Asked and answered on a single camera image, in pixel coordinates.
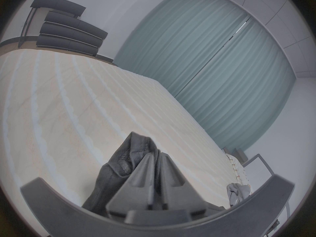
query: gray cloth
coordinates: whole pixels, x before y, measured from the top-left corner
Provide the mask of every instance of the gray cloth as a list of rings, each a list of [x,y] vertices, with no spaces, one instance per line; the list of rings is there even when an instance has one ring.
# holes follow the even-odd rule
[[[227,185],[230,206],[236,205],[250,195],[250,186],[231,183]]]
[[[107,216],[105,205],[129,178],[144,156],[150,152],[155,156],[155,187],[160,188],[160,150],[153,140],[131,132],[116,150],[109,162],[104,164],[97,177],[95,188],[83,204],[83,208],[101,216]]]

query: wall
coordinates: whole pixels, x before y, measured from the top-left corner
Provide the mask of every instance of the wall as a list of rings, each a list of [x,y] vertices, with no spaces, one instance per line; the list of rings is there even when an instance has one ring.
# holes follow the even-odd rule
[[[284,49],[297,77],[316,77],[316,44],[291,0],[231,0],[252,14]]]
[[[108,36],[98,54],[114,59],[117,52],[140,21],[163,0],[69,0],[85,6],[80,19],[106,32]],[[30,12],[33,0],[26,2],[17,11],[2,37],[2,41],[19,37]],[[39,34],[47,11],[40,8],[30,25],[28,35]]]
[[[298,78],[267,132],[245,151],[260,154],[278,175],[295,183],[290,212],[297,208],[316,174],[316,78]]]

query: black cloth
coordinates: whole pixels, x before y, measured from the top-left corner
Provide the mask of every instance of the black cloth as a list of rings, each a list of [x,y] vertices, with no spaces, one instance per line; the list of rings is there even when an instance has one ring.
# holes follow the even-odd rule
[[[150,152],[155,156],[155,187],[160,188],[160,150],[150,137],[131,132],[116,150],[108,163],[101,167],[94,190],[84,202],[83,208],[101,216],[107,216],[105,206],[129,178],[144,156]]]

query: bed sheet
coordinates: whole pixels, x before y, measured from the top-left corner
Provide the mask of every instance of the bed sheet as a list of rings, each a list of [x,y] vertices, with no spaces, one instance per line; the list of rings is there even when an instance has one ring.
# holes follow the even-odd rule
[[[21,49],[0,57],[0,180],[11,203],[48,233],[20,187],[42,177],[81,206],[131,131],[150,136],[208,202],[229,208],[228,157],[155,80],[96,59]]]

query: curtain fold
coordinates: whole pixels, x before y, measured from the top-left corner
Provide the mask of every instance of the curtain fold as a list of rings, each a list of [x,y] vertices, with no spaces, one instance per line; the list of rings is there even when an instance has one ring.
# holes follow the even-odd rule
[[[295,81],[270,34],[227,0],[163,1],[114,63],[159,81],[229,150],[246,150],[265,133]]]

